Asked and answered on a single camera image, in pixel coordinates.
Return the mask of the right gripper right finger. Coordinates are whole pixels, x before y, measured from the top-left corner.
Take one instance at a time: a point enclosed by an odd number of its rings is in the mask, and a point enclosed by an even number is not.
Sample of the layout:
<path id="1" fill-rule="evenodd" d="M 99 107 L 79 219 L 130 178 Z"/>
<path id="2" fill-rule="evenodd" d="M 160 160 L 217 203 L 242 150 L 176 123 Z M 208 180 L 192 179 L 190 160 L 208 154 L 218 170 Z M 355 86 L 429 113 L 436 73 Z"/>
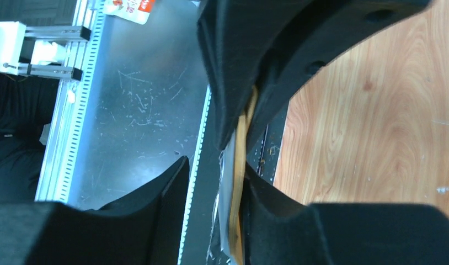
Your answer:
<path id="1" fill-rule="evenodd" d="M 246 167 L 245 264 L 449 264 L 449 217 L 426 204 L 303 205 Z"/>

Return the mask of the yellow leather card holder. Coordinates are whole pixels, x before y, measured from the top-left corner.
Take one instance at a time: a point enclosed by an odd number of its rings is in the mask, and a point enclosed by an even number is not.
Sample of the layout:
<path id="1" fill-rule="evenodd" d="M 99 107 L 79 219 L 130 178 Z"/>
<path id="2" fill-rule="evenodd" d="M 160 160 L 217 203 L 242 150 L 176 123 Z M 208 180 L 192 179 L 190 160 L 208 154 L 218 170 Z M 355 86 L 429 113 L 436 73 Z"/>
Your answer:
<path id="1" fill-rule="evenodd" d="M 259 94 L 256 85 L 249 91 L 244 109 L 228 124 L 224 134 L 226 145 L 219 157 L 220 183 L 215 207 L 220 222 L 220 250 L 229 257 L 230 264 L 245 264 L 241 201 L 246 177 L 247 135 Z"/>

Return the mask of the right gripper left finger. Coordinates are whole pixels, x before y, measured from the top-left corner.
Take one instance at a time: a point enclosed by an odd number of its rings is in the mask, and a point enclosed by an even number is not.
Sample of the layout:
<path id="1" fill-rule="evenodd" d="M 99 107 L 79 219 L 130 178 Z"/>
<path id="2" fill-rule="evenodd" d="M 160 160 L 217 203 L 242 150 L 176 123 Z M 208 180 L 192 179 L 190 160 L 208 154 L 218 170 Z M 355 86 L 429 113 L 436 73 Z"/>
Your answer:
<path id="1" fill-rule="evenodd" d="M 0 203 L 0 264 L 176 264 L 189 173 L 182 156 L 97 210 Z"/>

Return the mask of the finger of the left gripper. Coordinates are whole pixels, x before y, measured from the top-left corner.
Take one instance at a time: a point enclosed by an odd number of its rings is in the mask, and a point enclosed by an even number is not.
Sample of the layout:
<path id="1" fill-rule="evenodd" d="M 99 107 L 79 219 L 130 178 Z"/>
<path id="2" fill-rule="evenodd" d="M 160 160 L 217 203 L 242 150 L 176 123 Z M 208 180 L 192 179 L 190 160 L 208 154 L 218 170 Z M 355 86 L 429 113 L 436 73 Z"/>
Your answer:
<path id="1" fill-rule="evenodd" d="M 281 108 L 319 70 L 383 29 L 424 11 L 429 1 L 311 1 L 278 35 L 261 62 L 251 148 Z"/>
<path id="2" fill-rule="evenodd" d="M 300 44 L 296 26 L 314 21 L 320 14 L 318 1 L 202 1 L 197 35 L 216 113 L 216 145 L 223 150 L 233 134 L 238 117 L 246 106 L 252 86 L 263 78 L 263 98 L 258 102 L 255 125 L 249 141 L 255 143 L 284 104 L 303 86 L 308 77 L 289 73 L 277 79 L 274 54 L 269 69 L 259 66 L 283 30 L 287 43 Z"/>

